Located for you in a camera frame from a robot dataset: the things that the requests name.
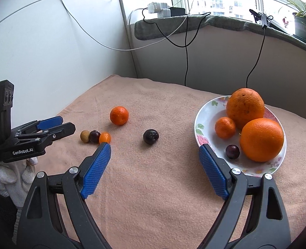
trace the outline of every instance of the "white glove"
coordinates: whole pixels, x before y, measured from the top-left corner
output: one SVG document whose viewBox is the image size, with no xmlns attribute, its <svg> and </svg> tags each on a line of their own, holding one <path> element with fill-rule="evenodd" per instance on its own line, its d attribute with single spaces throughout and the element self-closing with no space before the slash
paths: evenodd
<svg viewBox="0 0 306 249">
<path fill-rule="evenodd" d="M 0 195 L 11 198 L 22 209 L 35 178 L 36 157 L 12 163 L 0 163 Z"/>
</svg>

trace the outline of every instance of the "yellow-brown small fruit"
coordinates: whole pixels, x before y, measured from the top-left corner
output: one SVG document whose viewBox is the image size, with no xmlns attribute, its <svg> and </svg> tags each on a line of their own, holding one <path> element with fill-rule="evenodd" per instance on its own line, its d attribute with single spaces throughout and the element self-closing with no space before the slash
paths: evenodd
<svg viewBox="0 0 306 249">
<path fill-rule="evenodd" d="M 90 132 L 88 130 L 84 130 L 80 133 L 80 139 L 84 143 L 88 143 L 90 141 Z"/>
</svg>

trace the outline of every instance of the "beige cloth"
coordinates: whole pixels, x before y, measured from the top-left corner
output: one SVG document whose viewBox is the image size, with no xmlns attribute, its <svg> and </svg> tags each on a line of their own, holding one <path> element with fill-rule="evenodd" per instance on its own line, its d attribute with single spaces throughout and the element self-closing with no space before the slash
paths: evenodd
<svg viewBox="0 0 306 249">
<path fill-rule="evenodd" d="M 60 113 L 64 122 L 76 125 L 76 132 L 46 148 L 36 170 L 52 175 L 78 166 L 97 148 L 81 142 L 81 131 L 108 131 L 112 157 L 86 202 L 112 248 L 197 248 L 223 204 L 199 162 L 193 130 L 199 109 L 217 96 L 149 79 L 110 76 Z M 118 105 L 130 113 L 121 127 L 109 120 L 110 110 Z M 285 160 L 273 176 L 294 240 L 306 226 L 306 120 L 269 108 L 281 121 L 288 141 Z M 151 128 L 160 138 L 147 146 L 142 135 Z M 249 204 L 247 197 L 232 240 L 240 236 Z M 70 237 L 77 239 L 63 200 L 60 206 Z"/>
</svg>

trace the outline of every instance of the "green plant pot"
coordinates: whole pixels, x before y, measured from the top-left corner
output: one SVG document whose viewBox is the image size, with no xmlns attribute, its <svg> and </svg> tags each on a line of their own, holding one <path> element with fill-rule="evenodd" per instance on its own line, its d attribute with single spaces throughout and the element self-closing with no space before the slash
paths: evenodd
<svg viewBox="0 0 306 249">
<path fill-rule="evenodd" d="M 306 39 L 306 17 L 295 17 L 295 35 Z"/>
</svg>

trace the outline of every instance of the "plate rim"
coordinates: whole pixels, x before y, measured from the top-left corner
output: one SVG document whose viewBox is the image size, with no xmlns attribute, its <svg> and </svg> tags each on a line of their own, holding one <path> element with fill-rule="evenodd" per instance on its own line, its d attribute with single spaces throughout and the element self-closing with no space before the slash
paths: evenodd
<svg viewBox="0 0 306 249">
<path fill-rule="evenodd" d="M 199 144 L 199 142 L 198 142 L 197 132 L 196 132 L 196 124 L 197 124 L 198 115 L 199 115 L 199 113 L 201 112 L 201 110 L 202 110 L 208 103 L 210 103 L 210 102 L 212 102 L 212 101 L 215 101 L 215 100 L 217 100 L 218 98 L 222 98 L 222 97 L 231 97 L 231 95 L 222 95 L 222 96 L 219 96 L 219 97 L 216 97 L 216 98 L 211 99 L 210 101 L 206 102 L 206 103 L 200 108 L 200 110 L 198 111 L 198 113 L 197 113 L 197 115 L 196 115 L 196 118 L 195 118 L 195 120 L 194 120 L 194 137 L 195 137 L 195 139 L 196 139 L 196 142 L 197 142 L 198 147 L 201 146 L 201 145 Z M 288 146 L 287 144 L 288 144 L 288 143 L 287 143 L 287 136 L 285 135 L 285 131 L 284 131 L 284 128 L 283 128 L 283 126 L 282 126 L 280 120 L 276 117 L 276 115 L 275 115 L 269 108 L 267 108 L 266 105 L 265 105 L 265 109 L 267 109 L 268 111 L 270 111 L 270 113 L 272 113 L 272 114 L 274 115 L 274 117 L 276 118 L 276 120 L 278 121 L 279 125 L 280 125 L 281 128 L 282 128 L 283 136 L 284 136 L 284 141 L 285 141 L 285 151 L 284 151 L 284 154 L 283 154 L 283 156 L 282 156 L 282 161 L 281 161 L 281 163 L 279 164 L 279 166 L 271 173 L 271 174 L 274 174 L 274 173 L 280 168 L 280 166 L 282 165 L 282 163 L 283 163 L 283 161 L 284 161 L 285 155 L 286 155 L 286 153 L 287 153 L 287 146 Z"/>
</svg>

